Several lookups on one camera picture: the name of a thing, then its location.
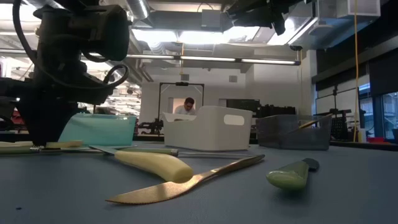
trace table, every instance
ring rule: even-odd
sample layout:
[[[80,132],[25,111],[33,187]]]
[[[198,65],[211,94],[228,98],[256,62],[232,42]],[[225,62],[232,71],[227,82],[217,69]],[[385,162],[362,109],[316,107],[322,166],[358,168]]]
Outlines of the table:
[[[163,147],[159,144],[143,147]],[[285,151],[252,145],[265,161],[216,177],[173,200],[105,202],[162,179],[102,154],[0,157],[0,223],[398,223],[398,153],[331,146]],[[290,194],[266,173],[311,157],[320,162],[307,188]],[[231,159],[181,157],[196,174]]]

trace light green handle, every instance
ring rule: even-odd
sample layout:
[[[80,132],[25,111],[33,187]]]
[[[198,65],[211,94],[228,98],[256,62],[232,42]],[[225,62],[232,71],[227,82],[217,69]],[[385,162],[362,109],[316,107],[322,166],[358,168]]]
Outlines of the light green handle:
[[[35,153],[35,151],[30,150],[30,146],[0,147],[0,155],[32,154],[32,153]]]
[[[152,152],[178,157],[177,149],[138,149],[136,147],[129,147],[121,150],[125,152]]]
[[[302,190],[307,184],[309,166],[299,161],[267,174],[270,184],[284,190]]]

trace mint green box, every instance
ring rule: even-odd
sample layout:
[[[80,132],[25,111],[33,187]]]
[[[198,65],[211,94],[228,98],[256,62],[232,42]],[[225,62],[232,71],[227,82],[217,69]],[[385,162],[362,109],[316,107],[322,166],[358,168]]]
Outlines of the mint green box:
[[[75,114],[58,141],[82,140],[84,145],[130,146],[135,116]]]

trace knife handle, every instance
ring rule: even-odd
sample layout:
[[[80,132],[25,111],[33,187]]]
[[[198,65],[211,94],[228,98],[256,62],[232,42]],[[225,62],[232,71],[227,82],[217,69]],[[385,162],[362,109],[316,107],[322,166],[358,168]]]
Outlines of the knife handle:
[[[32,154],[36,153],[30,150],[30,146],[10,146],[10,147],[0,147],[0,155],[15,155],[15,154]]]
[[[178,149],[137,149],[136,147],[129,147],[120,150],[126,152],[153,152],[178,157]]]
[[[302,190],[307,184],[309,165],[304,161],[294,162],[267,174],[270,184],[284,190]]]
[[[151,152],[118,151],[114,154],[119,161],[152,172],[164,180],[182,183],[190,180],[193,170],[174,156]]]

